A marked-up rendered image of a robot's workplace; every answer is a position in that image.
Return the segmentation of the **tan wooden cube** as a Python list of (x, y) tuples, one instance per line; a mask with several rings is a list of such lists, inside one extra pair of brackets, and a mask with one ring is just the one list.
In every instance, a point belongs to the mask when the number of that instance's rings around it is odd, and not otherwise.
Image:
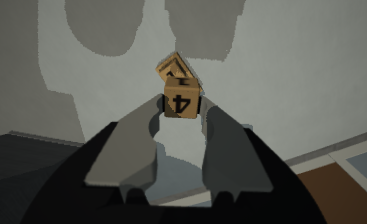
[(197, 78), (168, 76), (165, 87), (165, 117), (197, 118), (200, 86)]
[(159, 76), (166, 83), (168, 76), (186, 77), (186, 72), (177, 59), (174, 59), (161, 69)]

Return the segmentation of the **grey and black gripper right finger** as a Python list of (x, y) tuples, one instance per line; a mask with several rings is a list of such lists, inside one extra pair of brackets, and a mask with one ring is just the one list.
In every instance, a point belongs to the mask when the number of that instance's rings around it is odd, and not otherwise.
[(279, 224), (327, 224), (298, 176), (250, 128), (205, 96), (199, 97), (197, 112), (207, 139), (202, 181), (210, 190), (211, 204), (218, 192), (228, 191), (236, 208)]

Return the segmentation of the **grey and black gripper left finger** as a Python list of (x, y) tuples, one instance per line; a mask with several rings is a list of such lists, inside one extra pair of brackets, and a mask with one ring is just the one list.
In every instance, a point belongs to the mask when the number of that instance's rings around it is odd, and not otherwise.
[(49, 177), (20, 224), (69, 224), (94, 210), (125, 204), (127, 192), (144, 193), (157, 179), (158, 94), (117, 122), (109, 123)]

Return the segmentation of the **tan rectangular tray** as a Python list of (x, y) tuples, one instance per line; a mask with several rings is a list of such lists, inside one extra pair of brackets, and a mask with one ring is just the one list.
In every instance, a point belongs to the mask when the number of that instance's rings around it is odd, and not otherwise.
[(192, 72), (189, 70), (189, 68), (187, 67), (187, 65), (185, 64), (185, 62), (183, 61), (183, 59), (180, 57), (180, 55), (178, 54), (178, 52), (174, 53), (172, 56), (170, 56), (168, 59), (166, 59), (163, 63), (161, 63), (159, 66), (156, 67), (156, 71), (159, 74), (160, 70), (166, 66), (168, 63), (170, 63), (172, 60), (177, 59), (177, 61), (180, 63), (180, 65), (182, 66), (182, 68), (185, 70), (186, 72), (186, 77), (194, 77), (194, 75), (192, 74)]

